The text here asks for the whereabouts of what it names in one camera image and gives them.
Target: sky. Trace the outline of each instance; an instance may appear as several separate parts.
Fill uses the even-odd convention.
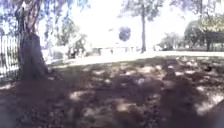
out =
[[[108,30],[120,26],[129,26],[132,31],[130,42],[139,44],[142,31],[141,19],[140,17],[118,19],[121,2],[122,0],[93,0],[90,9],[83,12],[73,10],[73,12],[76,12],[74,13],[74,21],[81,26],[82,32],[86,33],[92,42],[116,41],[116,39],[113,39],[113,37],[118,37],[116,33],[111,35]],[[195,19],[196,16],[190,12],[183,13],[178,8],[171,10],[169,1],[166,1],[161,9],[161,15],[155,18],[154,22],[147,23],[146,42],[148,46],[159,43],[165,33],[175,32],[183,35],[187,24]]]

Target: tree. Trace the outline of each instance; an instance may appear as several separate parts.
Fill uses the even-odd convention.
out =
[[[4,2],[0,2],[0,5],[7,11],[6,17],[15,16],[18,23],[20,37],[19,64],[22,79],[46,76],[48,71],[41,53],[40,39],[37,35],[38,21],[41,15],[47,14],[49,4],[54,4],[54,12],[57,14],[67,1],[72,2],[71,0],[4,0]],[[78,0],[77,4],[83,6],[87,2],[87,0]],[[41,5],[46,6],[46,8],[41,10]]]
[[[207,51],[210,51],[211,44],[214,42],[214,40],[220,40],[222,38],[222,36],[220,36],[220,32],[224,30],[224,18],[222,15],[212,15],[207,12],[205,16],[199,19],[199,23],[204,31]]]
[[[204,31],[198,21],[191,21],[188,24],[184,32],[184,38],[186,41],[190,42],[190,46],[204,44]]]
[[[84,52],[86,52],[86,37],[85,34],[79,34],[76,39],[69,43],[69,57],[75,58],[77,55],[84,55]]]
[[[79,35],[80,28],[68,17],[63,19],[63,24],[56,35],[58,41],[57,45],[66,45],[71,38],[76,38]]]
[[[119,39],[126,42],[131,37],[131,29],[129,27],[121,27],[119,33]]]
[[[175,5],[183,10],[190,10],[199,16],[199,24],[205,32],[205,41],[207,45],[207,51],[210,50],[211,39],[208,34],[211,32],[208,26],[212,25],[212,17],[215,14],[216,4],[221,3],[221,0],[171,0],[170,5]]]
[[[173,50],[177,47],[180,47],[182,42],[182,37],[178,34],[172,32],[172,33],[166,33],[166,36],[162,39],[159,46],[163,50]]]
[[[4,30],[0,27],[0,36],[3,36],[3,35],[5,35],[5,32],[4,32]]]
[[[142,23],[142,53],[146,51],[145,23],[146,18],[152,21],[162,7],[164,0],[124,0],[123,13],[130,14],[133,17],[141,16]]]

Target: metal fence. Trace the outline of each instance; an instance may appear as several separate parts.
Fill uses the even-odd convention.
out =
[[[17,36],[0,36],[0,84],[16,78],[19,71]]]

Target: sunlight patch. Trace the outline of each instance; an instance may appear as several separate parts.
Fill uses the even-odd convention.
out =
[[[106,80],[104,80],[104,82],[105,82],[106,84],[111,84],[111,83],[112,83],[110,79],[106,79]]]
[[[199,80],[199,83],[205,83],[207,81],[208,81],[207,79],[201,79],[201,80]]]
[[[93,71],[93,74],[95,75],[102,75],[103,73],[105,73],[104,70]]]
[[[137,80],[138,85],[142,85],[145,82],[145,78],[140,78]]]
[[[84,110],[84,116],[94,116],[95,114],[97,114],[99,112],[99,110],[97,109],[93,109],[93,108],[86,108]]]
[[[198,63],[196,63],[196,62],[194,62],[194,61],[193,61],[193,62],[192,62],[192,61],[191,61],[191,62],[187,62],[186,64],[187,64],[188,66],[191,66],[191,67],[197,67],[197,66],[198,66]]]
[[[13,88],[15,85],[12,85],[12,84],[6,84],[4,86],[1,86],[0,87],[0,90],[9,90],[11,88]]]
[[[114,78],[116,76],[116,74],[110,74],[110,78]]]
[[[92,80],[93,81],[103,81],[104,79],[100,78],[100,77],[92,77]]]
[[[195,59],[191,59],[191,62],[195,62]]]
[[[203,86],[198,86],[196,89],[198,91],[200,91],[200,92],[204,92],[205,91],[205,88]]]
[[[90,67],[86,67],[83,69],[84,72],[89,72],[90,71]]]
[[[128,64],[127,64],[127,63],[120,63],[120,66],[121,66],[121,67],[127,67]]]
[[[214,66],[222,66],[220,63],[213,63]]]
[[[127,71],[126,72],[126,75],[134,75],[136,73],[136,71],[134,71],[134,70],[130,70],[130,71]]]
[[[210,79],[211,77],[210,77],[210,76],[204,76],[204,78],[205,78],[205,79]]]
[[[187,57],[183,57],[182,61],[184,61],[184,62],[188,61]]]
[[[169,66],[168,66],[168,68],[171,68],[171,69],[173,69],[174,67],[173,67],[172,65],[169,65]],[[162,68],[161,68],[161,69],[162,69]]]
[[[164,70],[160,70],[160,73],[158,74],[157,79],[162,80],[166,75],[166,72]]]
[[[157,70],[162,70],[162,66],[161,65],[156,65],[156,69]]]
[[[196,71],[194,71],[194,70],[186,70],[186,71],[185,71],[186,74],[194,74],[195,72],[196,72]]]
[[[175,75],[176,75],[176,76],[183,76],[184,73],[183,73],[183,72],[175,72]]]
[[[151,71],[153,71],[154,70],[154,68],[152,67],[152,66],[147,66],[147,67],[143,67],[143,68],[141,68],[140,70],[139,70],[139,72],[141,72],[141,73],[148,73],[148,72],[151,72]]]
[[[73,101],[80,101],[82,100],[82,96],[87,94],[88,96],[90,96],[94,94],[94,92],[93,91],[76,91],[70,94],[70,99],[72,99]]]
[[[127,83],[121,83],[121,87],[127,87]]]
[[[48,80],[55,80],[54,77],[48,77],[47,79],[48,79]]]
[[[131,106],[135,106],[135,105],[136,104],[134,103],[121,103],[117,105],[116,109],[118,112],[128,111]]]
[[[209,93],[209,94],[210,95],[208,95],[207,93],[207,96],[209,98],[208,101],[204,101],[200,105],[199,104],[195,105],[197,113],[199,115],[205,114],[224,99],[224,95],[222,93]]]

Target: foliage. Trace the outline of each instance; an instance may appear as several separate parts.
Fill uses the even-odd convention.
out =
[[[209,31],[223,31],[224,30],[224,17],[220,14],[207,15],[199,20],[201,27]]]
[[[141,16],[142,23],[142,50],[146,51],[145,40],[145,19],[152,21],[159,15],[159,9],[162,7],[164,0],[124,0],[121,16],[127,14],[129,16]]]
[[[195,44],[204,43],[204,31],[198,21],[191,21],[184,32],[184,39]]]
[[[166,33],[166,36],[162,39],[159,46],[164,50],[173,50],[180,47],[182,43],[182,37],[176,33]]]
[[[4,15],[11,15],[15,23],[18,24],[21,46],[18,59],[21,79],[46,77],[48,69],[41,53],[40,37],[37,35],[38,22],[45,15],[48,19],[54,18],[65,3],[70,5],[71,2],[71,0],[9,0],[0,3],[0,8],[4,8],[6,11]]]
[[[191,11],[195,14],[200,14],[203,17],[206,13],[214,13],[216,4],[220,3],[220,0],[171,0],[171,6],[180,7],[183,11]]]
[[[131,29],[129,27],[121,27],[119,33],[119,39],[126,42],[131,37]]]
[[[68,56],[75,58],[76,56],[83,56],[87,52],[87,35],[80,34],[76,40],[69,42],[68,45]]]
[[[0,27],[0,36],[5,35],[5,31]]]
[[[159,9],[162,7],[164,0],[124,0],[122,14],[127,13],[133,17],[145,12],[145,17],[148,20],[153,20],[158,14]]]
[[[214,32],[206,31],[207,40],[210,40],[211,43],[223,43],[224,42],[224,32]]]
[[[66,45],[71,38],[76,38],[79,34],[79,27],[68,17],[64,18],[61,31],[56,35],[57,45]]]
[[[15,28],[18,27],[15,12],[22,6],[23,2],[27,5],[26,9],[28,14],[30,16],[32,15],[32,18],[28,18],[29,26],[36,25],[36,23],[38,24],[38,21],[46,17],[52,19],[52,17],[49,17],[50,13],[54,14],[57,22],[61,16],[62,6],[66,3],[68,6],[76,4],[80,9],[86,6],[90,7],[88,0],[1,0],[0,9],[4,9],[4,11],[0,12],[0,23],[2,21],[8,22],[13,32],[15,32]]]

